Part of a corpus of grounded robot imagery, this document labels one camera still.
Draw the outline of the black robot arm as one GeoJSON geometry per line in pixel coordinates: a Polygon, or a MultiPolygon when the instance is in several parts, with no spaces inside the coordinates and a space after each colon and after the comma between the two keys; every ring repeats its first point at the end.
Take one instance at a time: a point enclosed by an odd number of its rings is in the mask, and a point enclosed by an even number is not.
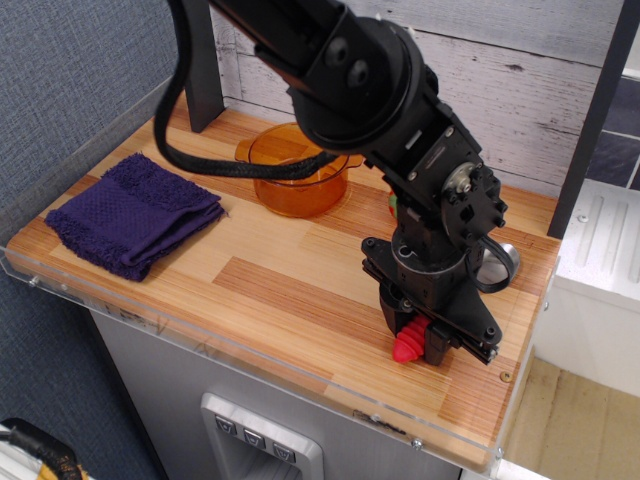
{"type": "Polygon", "coordinates": [[[439,99],[411,35],[337,1],[218,1],[215,8],[288,84],[304,134],[328,152],[363,156],[395,193],[392,238],[362,243],[389,329],[399,334],[421,315],[427,363],[440,364],[451,348],[491,362],[502,332],[481,297],[507,283],[486,284],[478,274],[485,252],[514,271],[490,236],[507,207],[479,144],[439,99]]]}

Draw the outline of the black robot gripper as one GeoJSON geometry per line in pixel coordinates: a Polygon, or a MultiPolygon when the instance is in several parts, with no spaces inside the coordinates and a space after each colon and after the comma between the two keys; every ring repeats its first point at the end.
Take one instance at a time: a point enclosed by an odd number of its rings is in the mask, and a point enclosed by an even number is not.
{"type": "MultiPolygon", "coordinates": [[[[446,248],[442,256],[434,248],[418,253],[399,235],[390,241],[363,240],[363,269],[379,283],[381,310],[394,337],[414,318],[414,307],[439,311],[447,305],[469,271],[479,267],[484,238],[464,253],[446,248]]],[[[424,338],[424,360],[432,366],[439,366],[451,348],[461,347],[457,330],[444,322],[431,322],[424,338]]]]}

